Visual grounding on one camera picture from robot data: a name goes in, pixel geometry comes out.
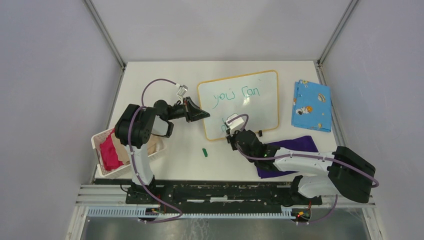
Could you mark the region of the green marker cap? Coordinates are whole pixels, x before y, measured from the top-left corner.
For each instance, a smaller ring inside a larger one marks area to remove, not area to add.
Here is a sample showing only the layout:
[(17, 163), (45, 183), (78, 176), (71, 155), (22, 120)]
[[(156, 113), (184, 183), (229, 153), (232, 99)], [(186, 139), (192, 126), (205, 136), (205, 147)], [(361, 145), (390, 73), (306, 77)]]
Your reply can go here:
[(202, 149), (202, 152), (204, 154), (204, 157), (207, 158), (208, 157), (208, 152), (205, 148)]

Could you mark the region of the yellow framed whiteboard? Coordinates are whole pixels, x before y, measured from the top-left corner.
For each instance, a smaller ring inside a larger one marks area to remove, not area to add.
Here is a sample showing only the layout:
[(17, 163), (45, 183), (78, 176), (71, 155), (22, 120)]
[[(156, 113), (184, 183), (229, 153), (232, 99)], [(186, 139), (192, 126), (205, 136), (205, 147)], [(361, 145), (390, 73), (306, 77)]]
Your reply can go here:
[(246, 129), (274, 130), (280, 125), (279, 75), (266, 70), (198, 84), (199, 106), (210, 114), (203, 119), (209, 141), (226, 136), (225, 121), (233, 114), (247, 114)]

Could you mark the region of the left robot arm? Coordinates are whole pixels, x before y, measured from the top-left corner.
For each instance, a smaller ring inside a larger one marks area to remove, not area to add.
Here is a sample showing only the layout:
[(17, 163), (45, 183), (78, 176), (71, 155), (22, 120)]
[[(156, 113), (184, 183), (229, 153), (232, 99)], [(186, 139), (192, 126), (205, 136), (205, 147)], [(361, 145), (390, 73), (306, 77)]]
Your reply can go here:
[(152, 135), (169, 138), (174, 129), (172, 120), (196, 122), (210, 117), (210, 113), (196, 105), (191, 97), (175, 104), (157, 100), (152, 107), (129, 104), (114, 127), (115, 137), (124, 146), (132, 174), (131, 190), (145, 204), (157, 198), (155, 175), (150, 166), (148, 141)]

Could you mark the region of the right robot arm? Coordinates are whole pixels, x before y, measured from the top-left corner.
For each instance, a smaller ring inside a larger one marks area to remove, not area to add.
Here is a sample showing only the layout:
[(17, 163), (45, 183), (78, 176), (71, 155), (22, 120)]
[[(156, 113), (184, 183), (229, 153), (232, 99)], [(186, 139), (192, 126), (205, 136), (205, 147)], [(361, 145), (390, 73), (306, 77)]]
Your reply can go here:
[(346, 146), (338, 146), (333, 152), (291, 150), (262, 143), (253, 131), (245, 129), (227, 129), (226, 139), (249, 162), (300, 173), (288, 191), (295, 204), (322, 195), (341, 195), (365, 204), (371, 190), (380, 185), (375, 179), (376, 168)]

